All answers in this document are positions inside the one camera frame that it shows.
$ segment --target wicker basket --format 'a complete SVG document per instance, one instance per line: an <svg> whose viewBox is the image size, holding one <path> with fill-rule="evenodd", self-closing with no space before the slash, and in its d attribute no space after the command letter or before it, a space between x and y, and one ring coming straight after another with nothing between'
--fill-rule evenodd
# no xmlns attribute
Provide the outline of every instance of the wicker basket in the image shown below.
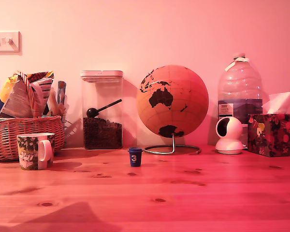
<svg viewBox="0 0 290 232"><path fill-rule="evenodd" d="M18 159L18 134L54 133L55 151L64 145L64 131L60 116L38 118L0 118L0 161Z"/></svg>

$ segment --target coffee scoop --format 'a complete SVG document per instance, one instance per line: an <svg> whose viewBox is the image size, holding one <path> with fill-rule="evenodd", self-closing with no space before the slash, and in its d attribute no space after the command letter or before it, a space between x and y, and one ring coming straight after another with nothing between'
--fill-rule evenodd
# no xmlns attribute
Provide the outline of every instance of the coffee scoop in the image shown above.
<svg viewBox="0 0 290 232"><path fill-rule="evenodd" d="M117 103L120 103L121 101L122 101L122 100L119 99L119 100L117 100L117 101L115 101L115 102L113 102L113 103L111 103L111 104L108 104L108 105L102 107L102 108L99 109L99 110L97 110L96 108L89 108L89 109L87 110L87 112L86 112L87 117L95 117L95 116L98 116L100 111L105 110L105 109L107 109L108 107L111 107L111 106L113 106L113 105L116 105Z"/></svg>

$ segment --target water bottle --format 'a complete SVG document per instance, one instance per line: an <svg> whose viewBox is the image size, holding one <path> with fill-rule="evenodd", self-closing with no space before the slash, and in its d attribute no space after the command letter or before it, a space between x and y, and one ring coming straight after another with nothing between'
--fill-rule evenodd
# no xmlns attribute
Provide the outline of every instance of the water bottle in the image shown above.
<svg viewBox="0 0 290 232"><path fill-rule="evenodd" d="M262 114L261 78L244 53L234 56L218 84L218 119L233 116L243 125L240 138L247 149L248 114Z"/></svg>

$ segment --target globe stand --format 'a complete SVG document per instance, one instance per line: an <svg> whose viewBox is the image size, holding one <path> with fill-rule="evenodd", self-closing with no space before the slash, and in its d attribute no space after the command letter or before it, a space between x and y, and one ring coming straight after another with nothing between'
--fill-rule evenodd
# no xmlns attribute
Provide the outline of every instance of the globe stand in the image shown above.
<svg viewBox="0 0 290 232"><path fill-rule="evenodd" d="M197 146L189 146L189 145L175 145L174 134L172 134L173 145L156 145L156 146L148 146L144 148L145 152L157 154L157 155L169 155L175 152L175 147L190 147L197 149L196 153L200 154L202 152L201 148ZM160 148L160 147L173 147L173 151L171 152L160 152L160 151L149 151L149 149Z"/></svg>

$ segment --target switch plate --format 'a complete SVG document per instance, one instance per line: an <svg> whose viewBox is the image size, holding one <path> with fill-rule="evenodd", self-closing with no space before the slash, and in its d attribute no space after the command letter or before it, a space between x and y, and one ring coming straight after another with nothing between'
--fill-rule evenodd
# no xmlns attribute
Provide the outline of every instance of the switch plate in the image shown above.
<svg viewBox="0 0 290 232"><path fill-rule="evenodd" d="M5 38L12 39L11 44L7 43ZM0 52L18 52L19 51L19 31L0 31Z"/></svg>

